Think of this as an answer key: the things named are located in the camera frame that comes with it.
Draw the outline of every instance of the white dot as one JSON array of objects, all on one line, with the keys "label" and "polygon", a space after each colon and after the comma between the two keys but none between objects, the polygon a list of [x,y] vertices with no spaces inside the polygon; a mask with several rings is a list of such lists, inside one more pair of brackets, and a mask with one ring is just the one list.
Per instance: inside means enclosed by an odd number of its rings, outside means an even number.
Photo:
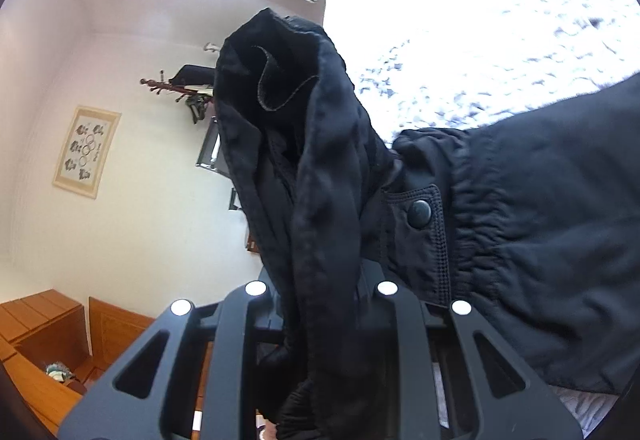
[{"label": "white dot", "polygon": [[248,295],[262,295],[267,291],[267,286],[261,281],[252,281],[246,284],[244,291]]},{"label": "white dot", "polygon": [[462,299],[458,299],[451,303],[451,309],[458,315],[469,315],[471,313],[471,305]]},{"label": "white dot", "polygon": [[186,299],[178,299],[178,301],[174,301],[171,305],[171,312],[176,315],[185,315],[191,311],[191,303],[189,303]]},{"label": "white dot", "polygon": [[383,281],[378,284],[378,292],[382,295],[393,295],[398,291],[398,285],[391,281]]}]

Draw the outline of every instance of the small picture frame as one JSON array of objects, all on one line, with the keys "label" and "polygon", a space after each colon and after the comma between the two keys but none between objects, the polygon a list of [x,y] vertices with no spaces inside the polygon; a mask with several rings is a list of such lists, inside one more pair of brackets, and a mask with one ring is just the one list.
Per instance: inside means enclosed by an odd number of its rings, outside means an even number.
[{"label": "small picture frame", "polygon": [[78,106],[60,151],[53,185],[95,198],[120,114]]}]

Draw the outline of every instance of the wall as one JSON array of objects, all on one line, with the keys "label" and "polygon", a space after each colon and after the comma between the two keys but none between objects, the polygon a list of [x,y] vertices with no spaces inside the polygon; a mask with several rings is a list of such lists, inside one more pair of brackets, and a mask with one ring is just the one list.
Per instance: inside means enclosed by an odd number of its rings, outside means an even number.
[{"label": "wall", "polygon": [[34,116],[49,83],[87,33],[79,0],[5,0],[0,8],[0,266],[11,267],[16,171]]},{"label": "wall", "polygon": [[[95,35],[51,85],[24,151],[14,258],[25,272],[85,302],[88,296],[155,316],[172,300],[204,304],[255,279],[245,220],[227,210],[231,183],[196,168],[206,124],[176,95],[140,78],[185,63],[211,65],[201,48],[136,36]],[[53,187],[78,104],[121,112],[97,198]]]},{"label": "wall", "polygon": [[202,47],[224,39],[270,6],[322,22],[324,2],[304,0],[84,0],[99,33],[131,34]]}]

